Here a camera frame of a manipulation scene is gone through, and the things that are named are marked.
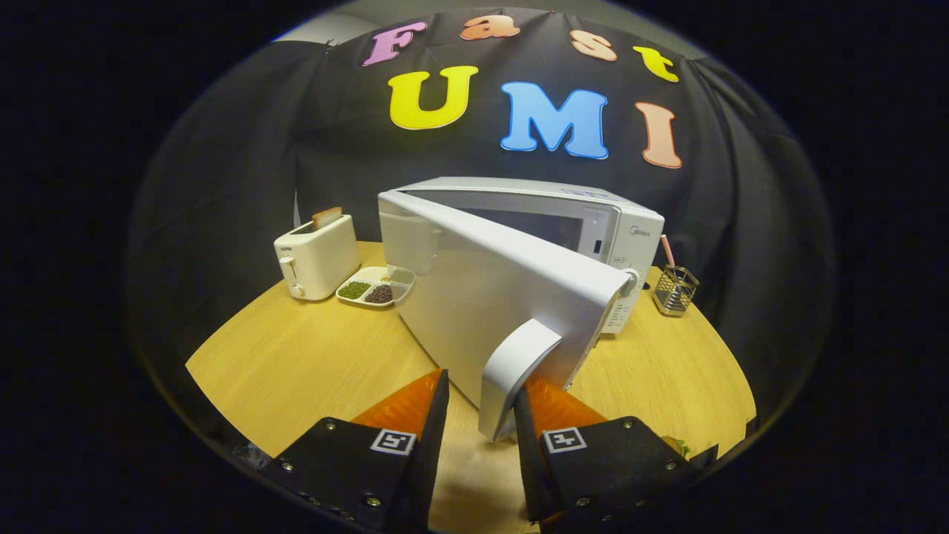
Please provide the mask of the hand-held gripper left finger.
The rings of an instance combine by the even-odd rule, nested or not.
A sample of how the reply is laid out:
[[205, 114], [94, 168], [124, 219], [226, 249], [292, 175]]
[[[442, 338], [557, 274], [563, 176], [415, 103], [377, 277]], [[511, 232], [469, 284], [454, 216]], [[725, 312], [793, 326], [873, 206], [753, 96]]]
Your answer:
[[349, 421], [319, 419], [263, 477], [353, 532], [427, 533], [449, 392], [435, 369]]

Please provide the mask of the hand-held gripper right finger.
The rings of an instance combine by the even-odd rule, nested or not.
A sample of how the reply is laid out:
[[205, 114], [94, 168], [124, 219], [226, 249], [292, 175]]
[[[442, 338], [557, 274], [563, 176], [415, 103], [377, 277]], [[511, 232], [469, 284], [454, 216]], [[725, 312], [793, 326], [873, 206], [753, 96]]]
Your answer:
[[513, 402], [526, 514], [542, 531], [631, 531], [715, 462], [633, 416], [607, 419], [541, 378]]

